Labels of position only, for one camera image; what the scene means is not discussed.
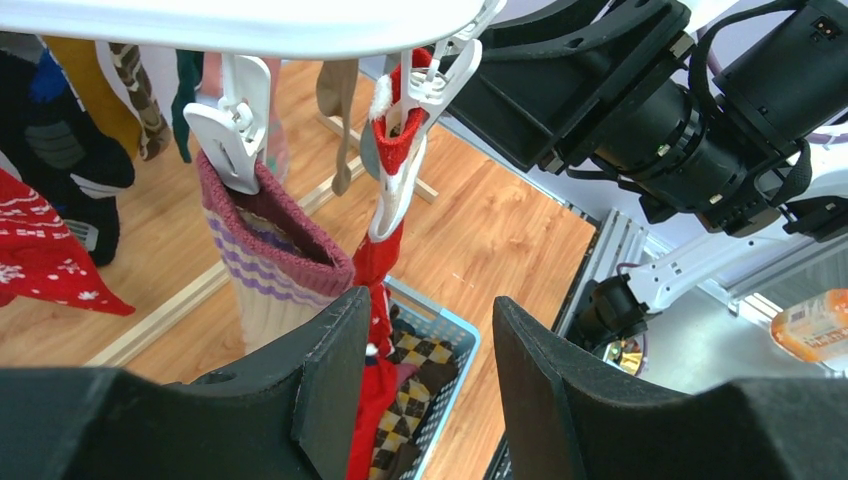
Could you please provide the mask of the red beige christmas sock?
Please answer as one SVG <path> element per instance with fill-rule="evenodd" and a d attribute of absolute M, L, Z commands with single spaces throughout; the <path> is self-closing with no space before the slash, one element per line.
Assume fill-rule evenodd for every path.
<path fill-rule="evenodd" d="M 426 150 L 424 142 L 415 140 L 426 112 L 414 108 L 403 117 L 391 110 L 400 100 L 400 84 L 400 66 L 378 79 L 368 114 L 371 135 L 362 137 L 372 146 L 368 158 L 376 166 L 379 186 L 376 211 L 352 257 L 354 284 L 369 290 L 370 324 L 348 479 L 369 477 L 377 429 L 397 392 L 396 367 L 389 360 L 392 326 L 384 279 L 399 258 L 403 219 Z"/>

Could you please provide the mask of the white plastic sock hanger frame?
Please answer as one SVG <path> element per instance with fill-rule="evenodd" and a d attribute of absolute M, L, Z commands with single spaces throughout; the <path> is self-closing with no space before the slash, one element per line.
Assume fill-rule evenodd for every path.
<path fill-rule="evenodd" d="M 370 57 L 450 37 L 481 1 L 4 1 L 4 31 L 290 60 Z"/>

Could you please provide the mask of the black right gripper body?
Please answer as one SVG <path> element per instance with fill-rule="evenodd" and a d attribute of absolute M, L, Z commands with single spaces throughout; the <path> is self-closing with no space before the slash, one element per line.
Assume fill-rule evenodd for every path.
<path fill-rule="evenodd" d="M 515 168 L 581 163 L 692 46 L 678 1 L 555 1 L 488 27 L 448 111 Z"/>

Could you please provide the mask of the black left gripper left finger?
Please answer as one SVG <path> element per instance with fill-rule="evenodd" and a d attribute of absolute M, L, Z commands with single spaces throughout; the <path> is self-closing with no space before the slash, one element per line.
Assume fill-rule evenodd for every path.
<path fill-rule="evenodd" d="M 342 479 L 369 294 L 189 384 L 113 367 L 1 373 L 5 479 Z"/>

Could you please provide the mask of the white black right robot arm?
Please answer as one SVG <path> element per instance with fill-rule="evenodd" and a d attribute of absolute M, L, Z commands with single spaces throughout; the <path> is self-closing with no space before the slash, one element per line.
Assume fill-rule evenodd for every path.
<path fill-rule="evenodd" d="M 487 28 L 449 113 L 521 171 L 614 182 L 698 242 L 597 282 L 567 329 L 593 352 L 765 240 L 847 230 L 847 174 L 810 136 L 847 107 L 847 7 L 770 1 L 687 32 L 679 1 L 557 1 Z"/>

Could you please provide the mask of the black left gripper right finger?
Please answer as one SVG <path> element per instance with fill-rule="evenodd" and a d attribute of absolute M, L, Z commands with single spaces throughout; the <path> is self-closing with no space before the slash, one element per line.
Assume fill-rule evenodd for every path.
<path fill-rule="evenodd" d="M 847 384 L 732 380 L 694 395 L 620 371 L 493 303 L 493 338 L 517 479 L 843 479 Z"/>

